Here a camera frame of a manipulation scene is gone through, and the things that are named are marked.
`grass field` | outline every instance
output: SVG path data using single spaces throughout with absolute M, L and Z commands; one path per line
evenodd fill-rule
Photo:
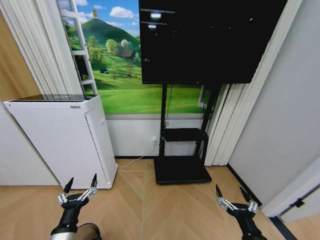
M 127 62 L 133 68 L 131 77 L 127 76 Z M 116 78 L 112 74 L 100 73 L 101 68 L 117 67 Z M 103 63 L 92 64 L 95 84 L 102 99 L 104 112 L 107 114 L 159 114 L 161 112 L 161 85 L 142 84 L 140 64 L 131 59 L 117 56 L 104 56 Z M 170 96 L 167 90 L 167 105 Z M 203 109 L 198 107 L 200 86 L 174 85 L 172 88 L 169 113 L 197 114 Z

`doorframe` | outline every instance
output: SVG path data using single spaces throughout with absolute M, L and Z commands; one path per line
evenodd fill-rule
M 279 216 L 298 198 L 315 188 L 320 182 L 320 156 L 310 164 L 298 177 L 286 186 L 273 200 L 262 207 L 268 217 Z

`tv stand shelf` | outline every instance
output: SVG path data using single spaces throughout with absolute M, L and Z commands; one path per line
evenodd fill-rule
M 208 135 L 199 128 L 165 128 L 164 138 L 167 142 L 202 141 Z

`black tv stand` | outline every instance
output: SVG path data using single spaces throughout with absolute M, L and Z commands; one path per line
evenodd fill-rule
M 189 184 L 206 183 L 212 179 L 205 168 L 205 159 L 208 146 L 208 135 L 206 128 L 210 115 L 213 112 L 215 100 L 218 97 L 221 85 L 210 85 L 207 89 L 211 90 L 203 117 L 201 129 L 198 128 L 166 128 L 166 100 L 167 84 L 162 85 L 162 103 L 161 103 L 161 127 L 159 156 L 154 159 L 155 180 L 157 184 Z M 165 145 L 167 142 L 186 142 L 195 141 L 195 150 L 193 156 L 165 156 Z M 201 144 L 203 150 L 201 159 L 199 157 Z

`white air purifier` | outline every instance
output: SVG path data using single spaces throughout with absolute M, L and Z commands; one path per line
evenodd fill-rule
M 118 165 L 99 95 L 37 95 L 4 105 L 62 187 L 74 177 L 73 189 L 87 189 L 95 173 L 99 189 L 112 187 Z

